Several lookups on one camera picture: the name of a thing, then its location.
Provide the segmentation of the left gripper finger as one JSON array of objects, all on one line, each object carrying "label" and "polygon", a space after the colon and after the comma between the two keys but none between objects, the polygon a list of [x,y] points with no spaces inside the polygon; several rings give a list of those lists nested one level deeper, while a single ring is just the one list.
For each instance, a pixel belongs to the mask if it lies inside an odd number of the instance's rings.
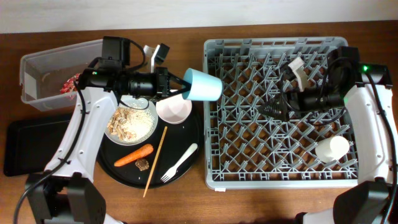
[{"label": "left gripper finger", "polygon": [[175,76],[175,75],[172,74],[172,73],[168,73],[168,76],[169,76],[169,78],[170,78],[172,81],[174,81],[175,83],[178,83],[178,84],[180,84],[180,85],[184,85],[184,86],[191,86],[191,85],[192,85],[191,83],[185,81],[184,79],[181,79],[181,78]]},{"label": "left gripper finger", "polygon": [[182,98],[188,98],[190,93],[190,89],[189,88],[182,88],[182,89],[171,89],[168,93],[168,97],[173,97],[173,96],[177,96],[177,95],[181,95]]}]

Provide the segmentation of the blue plastic cup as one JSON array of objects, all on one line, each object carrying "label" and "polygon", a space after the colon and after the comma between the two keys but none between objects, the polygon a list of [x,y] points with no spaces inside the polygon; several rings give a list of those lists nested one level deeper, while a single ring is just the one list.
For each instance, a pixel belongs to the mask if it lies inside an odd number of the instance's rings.
[{"label": "blue plastic cup", "polygon": [[191,84],[190,90],[182,93],[184,100],[217,101],[223,91],[223,83],[219,78],[192,68],[187,69],[183,80]]}]

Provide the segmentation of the white saucer plate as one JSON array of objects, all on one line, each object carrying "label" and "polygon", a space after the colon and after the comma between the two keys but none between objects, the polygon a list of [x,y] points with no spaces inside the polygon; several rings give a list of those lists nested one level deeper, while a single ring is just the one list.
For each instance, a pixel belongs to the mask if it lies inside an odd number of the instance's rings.
[{"label": "white saucer plate", "polygon": [[184,122],[192,111],[192,102],[184,100],[182,94],[160,100],[156,103],[156,112],[163,121],[169,124]]}]

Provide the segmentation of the small white cup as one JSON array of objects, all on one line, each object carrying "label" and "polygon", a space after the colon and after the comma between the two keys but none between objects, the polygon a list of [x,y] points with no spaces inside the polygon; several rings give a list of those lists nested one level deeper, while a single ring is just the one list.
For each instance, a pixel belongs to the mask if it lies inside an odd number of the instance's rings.
[{"label": "small white cup", "polygon": [[319,160],[328,163],[337,161],[349,151],[349,141],[343,136],[333,136],[318,142],[315,153]]}]

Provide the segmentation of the red snack wrapper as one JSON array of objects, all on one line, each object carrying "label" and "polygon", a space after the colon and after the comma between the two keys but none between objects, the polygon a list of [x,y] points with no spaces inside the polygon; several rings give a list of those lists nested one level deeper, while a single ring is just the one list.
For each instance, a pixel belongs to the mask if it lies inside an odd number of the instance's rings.
[{"label": "red snack wrapper", "polygon": [[76,91],[76,87],[75,87],[75,83],[78,82],[78,78],[79,78],[80,74],[77,73],[74,76],[72,76],[71,78],[69,78],[62,86],[62,88],[60,89],[60,93],[61,94],[66,94],[66,93],[71,93]]}]

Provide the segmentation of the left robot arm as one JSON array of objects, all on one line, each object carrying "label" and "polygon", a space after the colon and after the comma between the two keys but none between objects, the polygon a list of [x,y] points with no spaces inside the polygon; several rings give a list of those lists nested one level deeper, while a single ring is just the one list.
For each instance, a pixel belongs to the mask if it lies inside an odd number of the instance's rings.
[{"label": "left robot arm", "polygon": [[128,68],[87,68],[76,83],[78,97],[66,133],[41,174],[31,174],[22,198],[36,223],[117,223],[93,184],[95,162],[106,125],[123,95],[163,100],[174,95],[169,81],[182,84],[183,99],[195,89],[195,71],[178,78],[158,67],[153,73]]}]

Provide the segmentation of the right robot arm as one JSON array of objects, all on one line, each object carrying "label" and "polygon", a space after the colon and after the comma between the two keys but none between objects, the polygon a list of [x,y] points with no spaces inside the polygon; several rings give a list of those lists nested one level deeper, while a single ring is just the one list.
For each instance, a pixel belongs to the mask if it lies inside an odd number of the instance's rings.
[{"label": "right robot arm", "polygon": [[383,65],[334,61],[328,82],[317,90],[280,92],[258,108],[288,121],[288,113],[344,107],[359,156],[358,184],[340,194],[333,208],[299,213],[296,223],[397,223],[397,129],[392,82]]}]

